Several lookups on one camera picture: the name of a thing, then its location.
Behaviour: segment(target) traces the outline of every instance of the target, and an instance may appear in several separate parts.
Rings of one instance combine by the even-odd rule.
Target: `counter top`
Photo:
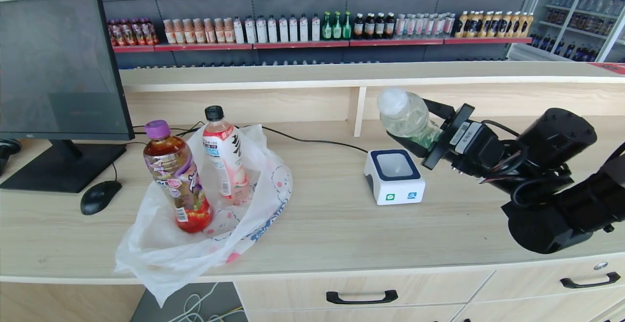
[[[126,93],[488,83],[623,83],[579,62],[421,62],[121,70]]]
[[[598,142],[569,162],[575,180],[596,172],[623,142],[625,117],[588,117]],[[523,130],[534,118],[496,119]],[[271,124],[301,138],[349,142],[366,149],[399,148],[379,121],[366,121],[359,138],[346,122]],[[365,155],[327,144],[303,144],[266,131],[269,147],[293,172],[294,191],[268,232],[240,258],[210,269],[198,281],[261,275],[309,274],[472,266],[575,258],[625,252],[625,226],[597,232],[590,240],[553,255],[527,251],[507,231],[500,206],[507,195],[441,161],[426,179],[421,204],[377,206],[362,174]],[[27,140],[11,157],[5,175],[48,147]],[[0,280],[125,284],[138,281],[113,273],[114,254],[134,222],[150,183],[141,145],[129,145],[117,162],[123,188],[103,212],[81,215],[81,194],[0,191]],[[95,180],[113,179],[112,168]]]

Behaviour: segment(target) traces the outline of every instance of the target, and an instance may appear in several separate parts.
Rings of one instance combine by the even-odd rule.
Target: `monitor screen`
[[[0,137],[134,137],[101,0],[0,3]]]

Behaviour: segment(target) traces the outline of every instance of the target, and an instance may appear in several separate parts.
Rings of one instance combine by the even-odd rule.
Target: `purple bottle cap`
[[[162,139],[170,133],[169,125],[162,119],[152,120],[146,124],[146,134],[150,139]]]

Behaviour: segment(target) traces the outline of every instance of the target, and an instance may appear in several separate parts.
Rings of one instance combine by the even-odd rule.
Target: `computer mouse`
[[[98,183],[85,191],[80,200],[80,211],[83,215],[93,215],[105,209],[115,194],[121,189],[121,183],[108,180]]]

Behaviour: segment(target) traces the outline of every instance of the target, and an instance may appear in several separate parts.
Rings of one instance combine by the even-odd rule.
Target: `black bottle cap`
[[[204,113],[209,122],[217,122],[224,119],[224,110],[221,106],[209,106],[205,108]]]

